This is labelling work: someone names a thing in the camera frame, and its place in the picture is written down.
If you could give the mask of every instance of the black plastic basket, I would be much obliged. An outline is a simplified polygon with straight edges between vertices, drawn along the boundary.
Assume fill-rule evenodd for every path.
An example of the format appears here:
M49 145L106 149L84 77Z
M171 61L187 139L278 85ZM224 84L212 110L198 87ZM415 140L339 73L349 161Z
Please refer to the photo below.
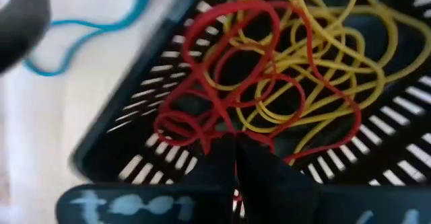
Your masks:
M157 184L179 181L201 157L200 149L160 142L152 128L158 106L190 72L180 56L183 34L193 18L228 0L176 0L139 60L121 83L73 155L77 169L93 182ZM403 13L426 20L431 4L384 0ZM201 35L196 60L221 34L216 22ZM414 33L404 40L415 48ZM407 60L401 57L395 60ZM333 184L427 184L431 178L430 63L393 83L390 90L363 110L360 132L340 149L301 159L295 166L317 182ZM324 144L325 135L314 143ZM242 203L235 203L244 216Z

